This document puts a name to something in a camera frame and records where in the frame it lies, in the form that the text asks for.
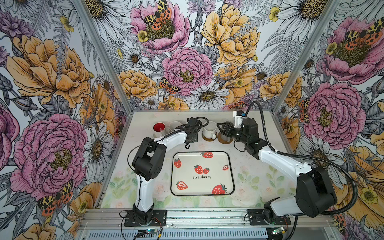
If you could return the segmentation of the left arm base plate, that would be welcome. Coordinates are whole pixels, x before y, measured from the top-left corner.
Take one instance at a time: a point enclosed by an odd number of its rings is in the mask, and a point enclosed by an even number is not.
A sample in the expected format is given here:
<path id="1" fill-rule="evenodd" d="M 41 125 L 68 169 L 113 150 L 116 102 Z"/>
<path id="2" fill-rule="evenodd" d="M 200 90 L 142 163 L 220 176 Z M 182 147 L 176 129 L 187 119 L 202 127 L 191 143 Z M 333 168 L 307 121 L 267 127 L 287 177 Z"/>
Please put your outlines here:
<path id="1" fill-rule="evenodd" d="M 148 213 L 131 210 L 124 217 L 124 227 L 165 227 L 167 214 L 167 210 L 152 210 Z"/>

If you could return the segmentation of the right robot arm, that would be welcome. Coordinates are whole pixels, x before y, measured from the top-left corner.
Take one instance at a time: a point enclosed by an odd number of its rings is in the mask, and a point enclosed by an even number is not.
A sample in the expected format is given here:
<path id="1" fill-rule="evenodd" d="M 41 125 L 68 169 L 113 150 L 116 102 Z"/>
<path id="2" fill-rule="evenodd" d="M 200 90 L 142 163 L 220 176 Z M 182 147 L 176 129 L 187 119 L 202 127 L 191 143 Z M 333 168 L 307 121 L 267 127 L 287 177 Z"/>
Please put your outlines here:
<path id="1" fill-rule="evenodd" d="M 254 119 L 243 118 L 240 124 L 219 123 L 217 127 L 223 136 L 243 143 L 250 156 L 275 168 L 296 184 L 296 193 L 293 196 L 276 198 L 264 205 L 263 214 L 267 223 L 273 223 L 287 215 L 314 218 L 323 215 L 337 202 L 327 171 L 322 167 L 312 168 L 273 150 L 260 137 L 259 126 Z"/>

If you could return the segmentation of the red interior mug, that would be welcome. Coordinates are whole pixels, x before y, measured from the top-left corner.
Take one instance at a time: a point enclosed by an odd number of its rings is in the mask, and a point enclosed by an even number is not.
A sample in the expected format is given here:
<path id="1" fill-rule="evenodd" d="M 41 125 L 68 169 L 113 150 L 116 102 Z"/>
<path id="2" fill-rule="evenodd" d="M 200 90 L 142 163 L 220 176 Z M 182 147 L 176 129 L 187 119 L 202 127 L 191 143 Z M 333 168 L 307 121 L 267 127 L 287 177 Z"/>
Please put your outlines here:
<path id="1" fill-rule="evenodd" d="M 155 138 L 161 138 L 168 133 L 166 125 L 162 122 L 158 122 L 153 125 L 153 132 Z"/>

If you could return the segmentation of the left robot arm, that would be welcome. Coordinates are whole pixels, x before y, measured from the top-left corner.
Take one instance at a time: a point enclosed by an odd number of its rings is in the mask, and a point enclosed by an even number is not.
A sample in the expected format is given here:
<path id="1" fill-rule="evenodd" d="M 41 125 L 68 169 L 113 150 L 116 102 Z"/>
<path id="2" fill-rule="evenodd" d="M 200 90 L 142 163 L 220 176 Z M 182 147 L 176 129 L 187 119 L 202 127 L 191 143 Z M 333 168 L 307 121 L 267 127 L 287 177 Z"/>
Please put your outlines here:
<path id="1" fill-rule="evenodd" d="M 209 123 L 204 117 L 188 118 L 187 123 L 160 138 L 146 137 L 137 147 L 131 167 L 138 181 L 138 192 L 132 211 L 141 225 L 148 225 L 154 215 L 154 179 L 160 174 L 168 150 L 198 142 L 198 133 Z"/>

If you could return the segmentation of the grey mug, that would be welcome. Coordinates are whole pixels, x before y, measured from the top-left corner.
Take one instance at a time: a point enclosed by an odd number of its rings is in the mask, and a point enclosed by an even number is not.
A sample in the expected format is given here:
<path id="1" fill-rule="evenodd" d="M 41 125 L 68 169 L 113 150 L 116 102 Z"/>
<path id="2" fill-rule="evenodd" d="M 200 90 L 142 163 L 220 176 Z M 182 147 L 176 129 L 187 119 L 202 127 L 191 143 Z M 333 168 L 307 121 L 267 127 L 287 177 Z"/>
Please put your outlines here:
<path id="1" fill-rule="evenodd" d="M 231 137 L 227 137 L 225 136 L 224 134 L 221 134 L 221 141 L 224 142 L 224 143 L 231 143 L 232 142 L 232 138 Z"/>

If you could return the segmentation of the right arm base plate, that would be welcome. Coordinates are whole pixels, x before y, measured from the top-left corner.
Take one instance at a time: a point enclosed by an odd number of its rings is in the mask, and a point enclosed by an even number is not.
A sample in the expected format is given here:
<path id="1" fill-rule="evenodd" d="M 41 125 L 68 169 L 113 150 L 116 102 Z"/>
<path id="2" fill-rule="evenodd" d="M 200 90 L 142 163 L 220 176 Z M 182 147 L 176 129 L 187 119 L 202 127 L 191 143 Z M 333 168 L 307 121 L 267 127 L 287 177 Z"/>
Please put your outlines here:
<path id="1" fill-rule="evenodd" d="M 288 215 L 279 217 L 268 209 L 248 209 L 247 216 L 251 226 L 269 225 L 269 226 L 289 226 L 291 220 Z"/>

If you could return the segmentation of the scratched dark wooden coaster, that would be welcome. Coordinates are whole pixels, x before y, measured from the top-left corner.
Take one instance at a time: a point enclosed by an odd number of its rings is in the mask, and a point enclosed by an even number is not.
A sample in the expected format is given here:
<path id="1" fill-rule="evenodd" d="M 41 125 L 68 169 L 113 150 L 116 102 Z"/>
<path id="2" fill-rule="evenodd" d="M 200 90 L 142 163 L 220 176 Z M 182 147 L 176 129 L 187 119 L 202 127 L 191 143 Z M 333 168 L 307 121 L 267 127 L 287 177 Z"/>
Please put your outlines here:
<path id="1" fill-rule="evenodd" d="M 204 135 L 202 135 L 202 138 L 203 138 L 203 140 L 206 141 L 206 142 L 213 142 L 213 141 L 216 140 L 216 138 L 214 138 L 214 139 L 206 138 Z"/>

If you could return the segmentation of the plain round wooden coaster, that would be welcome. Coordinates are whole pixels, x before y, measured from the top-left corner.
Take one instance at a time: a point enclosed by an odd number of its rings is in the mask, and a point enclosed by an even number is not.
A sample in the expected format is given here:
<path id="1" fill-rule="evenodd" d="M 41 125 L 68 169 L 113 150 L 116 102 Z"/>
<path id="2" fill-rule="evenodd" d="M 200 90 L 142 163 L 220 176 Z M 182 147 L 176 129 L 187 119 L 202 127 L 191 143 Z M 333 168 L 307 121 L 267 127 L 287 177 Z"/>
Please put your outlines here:
<path id="1" fill-rule="evenodd" d="M 228 145 L 233 141 L 232 138 L 227 137 L 227 136 L 223 135 L 222 133 L 218 133 L 217 139 L 221 144 L 224 144 L 224 145 Z"/>

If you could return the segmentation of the white mug purple handle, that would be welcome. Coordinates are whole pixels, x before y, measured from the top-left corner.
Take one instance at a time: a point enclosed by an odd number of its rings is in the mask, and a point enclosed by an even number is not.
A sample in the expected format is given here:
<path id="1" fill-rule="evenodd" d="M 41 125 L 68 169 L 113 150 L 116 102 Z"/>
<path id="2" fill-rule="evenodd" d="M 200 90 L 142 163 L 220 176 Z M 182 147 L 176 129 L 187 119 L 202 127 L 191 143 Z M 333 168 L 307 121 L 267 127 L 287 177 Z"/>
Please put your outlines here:
<path id="1" fill-rule="evenodd" d="M 169 124 L 169 130 L 170 130 L 170 133 L 171 132 L 174 132 L 175 130 L 177 130 L 180 126 L 182 125 L 181 122 L 178 122 L 178 121 L 173 121 Z"/>

